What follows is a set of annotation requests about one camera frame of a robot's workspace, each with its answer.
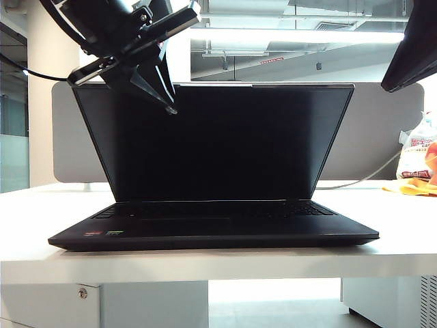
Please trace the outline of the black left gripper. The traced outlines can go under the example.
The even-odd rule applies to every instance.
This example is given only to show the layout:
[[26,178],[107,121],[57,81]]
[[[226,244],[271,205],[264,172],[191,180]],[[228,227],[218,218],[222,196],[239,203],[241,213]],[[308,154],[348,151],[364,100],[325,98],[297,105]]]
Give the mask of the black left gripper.
[[191,1],[173,12],[167,1],[69,1],[68,20],[84,37],[82,49],[97,60],[72,72],[68,81],[80,85],[116,68],[132,68],[135,93],[177,114],[175,91],[167,65],[167,40],[201,20],[200,6]]

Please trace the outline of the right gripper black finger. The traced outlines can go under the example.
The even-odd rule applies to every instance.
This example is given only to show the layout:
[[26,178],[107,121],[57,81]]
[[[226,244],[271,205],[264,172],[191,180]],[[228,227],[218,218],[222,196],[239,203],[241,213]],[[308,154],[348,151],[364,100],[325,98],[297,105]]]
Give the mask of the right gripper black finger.
[[436,73],[436,2],[414,1],[404,39],[381,82],[387,92],[396,92]]

